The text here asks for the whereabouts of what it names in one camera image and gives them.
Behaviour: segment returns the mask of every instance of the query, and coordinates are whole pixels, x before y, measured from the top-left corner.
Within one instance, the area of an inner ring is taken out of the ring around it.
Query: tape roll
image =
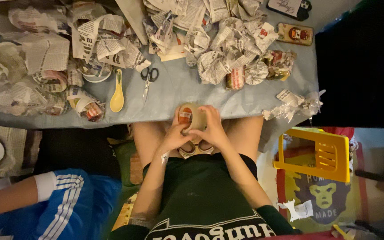
[[[205,111],[199,110],[198,104],[187,102],[180,106],[179,123],[190,123],[188,128],[183,129],[182,134],[189,133],[192,129],[204,131],[207,127],[207,116]]]

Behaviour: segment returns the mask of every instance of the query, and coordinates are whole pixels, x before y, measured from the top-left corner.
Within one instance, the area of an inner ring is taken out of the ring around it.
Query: green t-shirt
[[[169,159],[156,220],[152,229],[126,225],[113,233],[122,239],[146,240],[233,240],[294,234],[273,206],[251,208],[230,178],[225,162],[210,155]]]

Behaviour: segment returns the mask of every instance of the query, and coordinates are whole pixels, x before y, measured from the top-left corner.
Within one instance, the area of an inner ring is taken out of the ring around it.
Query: phone case
[[[269,0],[266,8],[292,19],[303,21],[309,18],[312,4],[308,0]]]
[[[309,26],[279,23],[278,35],[278,41],[311,46],[314,39],[314,29]]]

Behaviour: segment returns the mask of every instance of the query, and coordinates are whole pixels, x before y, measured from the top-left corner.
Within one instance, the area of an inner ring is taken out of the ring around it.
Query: yellow spoon
[[[112,99],[110,100],[110,109],[113,112],[121,111],[122,107],[124,106],[124,95],[122,94],[121,75],[122,75],[122,71],[121,69],[118,69],[116,73],[115,92],[114,92],[114,95],[112,96]]]

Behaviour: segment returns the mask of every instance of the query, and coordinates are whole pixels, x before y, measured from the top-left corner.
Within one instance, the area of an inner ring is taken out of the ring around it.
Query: white stripe
[[[56,176],[57,179],[61,179],[61,178],[78,178],[78,175],[75,175],[75,174],[68,174],[68,175],[58,175]]]
[[[71,174],[57,176],[57,178],[66,178],[66,177],[71,177],[71,176],[78,178],[75,181],[76,184],[64,184],[64,185],[58,186],[58,188],[57,188],[58,190],[59,190],[59,187],[61,187],[61,189],[68,188],[68,187],[71,187],[71,188],[69,190],[65,191],[64,196],[63,196],[63,201],[57,207],[58,211],[57,211],[56,215],[54,215],[54,220],[50,223],[50,225],[45,230],[44,234],[42,234],[42,236],[40,236],[38,240],[51,239],[52,237],[49,237],[49,236],[52,236],[56,233],[57,229],[64,222],[65,217],[67,215],[69,215],[69,217],[66,220],[66,224],[69,221],[70,215],[72,214],[72,212],[69,214],[69,211],[73,210],[73,207],[75,206],[76,201],[78,200],[79,192],[81,191],[81,188],[84,184],[84,179],[81,176],[71,175]]]
[[[60,236],[61,232],[66,227],[66,225],[67,225],[67,223],[68,223],[68,221],[70,219],[70,216],[72,215],[73,208],[75,207],[75,204],[76,204],[76,202],[78,200],[79,193],[81,192],[83,184],[84,184],[84,182],[82,181],[81,184],[80,184],[80,187],[78,188],[77,192],[75,193],[75,198],[73,199],[72,205],[69,207],[69,212],[66,215],[66,218],[64,219],[63,224],[60,226],[60,228],[57,230],[56,234],[51,239],[57,239]]]
[[[67,201],[67,197],[69,195],[69,191],[66,191],[63,195],[63,201],[62,203],[57,207],[57,213],[54,215],[54,220],[50,223],[50,225],[47,227],[47,229],[45,230],[45,232],[38,238],[38,240],[44,240],[44,237],[48,235],[48,233],[50,232],[50,230],[52,229],[52,227],[54,226],[54,224],[58,221],[58,216],[61,214],[62,212],[62,206],[63,204],[66,203]]]

